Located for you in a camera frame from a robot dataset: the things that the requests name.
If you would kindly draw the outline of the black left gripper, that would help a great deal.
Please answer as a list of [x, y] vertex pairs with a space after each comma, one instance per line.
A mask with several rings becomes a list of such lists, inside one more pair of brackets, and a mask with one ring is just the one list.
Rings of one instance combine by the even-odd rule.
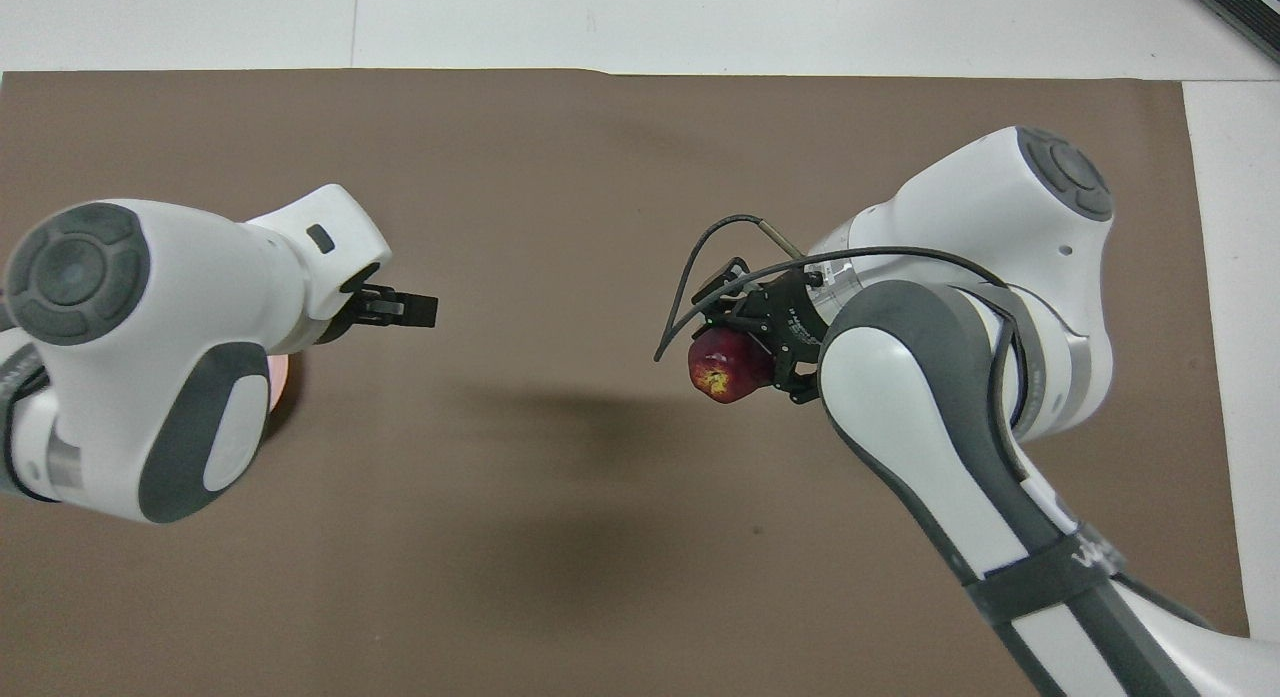
[[329, 320], [320, 334], [320, 343], [337, 341], [353, 325], [401, 325], [401, 327], [435, 327], [439, 299], [435, 295], [397, 292], [390, 286], [369, 283], [380, 265], [366, 265], [343, 288], [349, 297], [346, 304]]

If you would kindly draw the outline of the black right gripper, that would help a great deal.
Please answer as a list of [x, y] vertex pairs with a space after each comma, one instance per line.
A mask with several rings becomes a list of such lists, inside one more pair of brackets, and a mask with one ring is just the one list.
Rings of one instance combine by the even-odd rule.
[[[745, 260], [728, 260], [700, 284], [700, 301], [748, 272]], [[809, 274], [804, 269], [788, 269], [772, 281], [748, 283], [723, 292], [713, 304], [700, 309], [704, 327], [767, 327], [759, 333], [759, 341], [776, 358], [772, 386], [786, 393], [796, 405], [820, 396], [815, 363], [828, 329], [827, 320], [815, 309], [809, 286]]]

